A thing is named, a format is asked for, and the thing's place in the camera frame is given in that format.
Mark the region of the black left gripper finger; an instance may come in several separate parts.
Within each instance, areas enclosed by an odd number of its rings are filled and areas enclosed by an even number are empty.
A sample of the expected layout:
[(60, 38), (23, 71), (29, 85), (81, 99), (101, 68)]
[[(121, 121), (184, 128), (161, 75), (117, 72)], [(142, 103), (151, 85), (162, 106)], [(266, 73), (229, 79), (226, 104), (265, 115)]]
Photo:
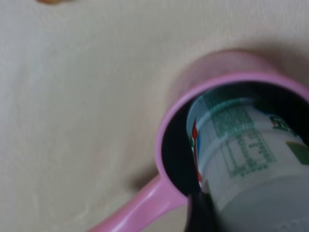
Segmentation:
[(211, 195), (203, 192), (197, 180), (188, 193), (184, 232), (222, 232)]

